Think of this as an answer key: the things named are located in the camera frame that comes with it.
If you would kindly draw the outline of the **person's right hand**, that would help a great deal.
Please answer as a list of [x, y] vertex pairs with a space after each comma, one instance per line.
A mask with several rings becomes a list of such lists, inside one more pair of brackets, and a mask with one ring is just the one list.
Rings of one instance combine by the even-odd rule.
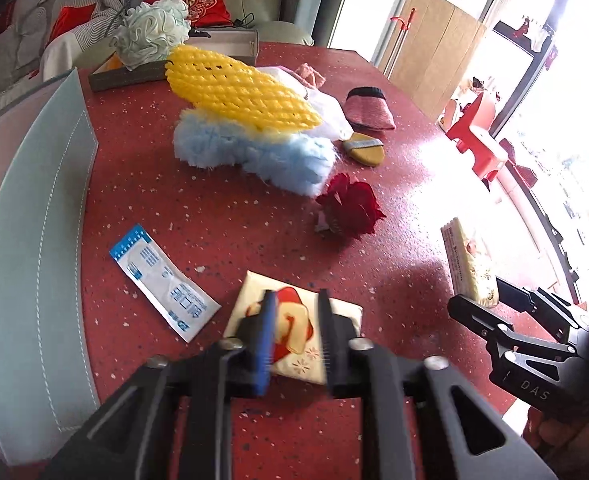
[[523, 438], [558, 479], [589, 479], [589, 420], [565, 424], [529, 408]]

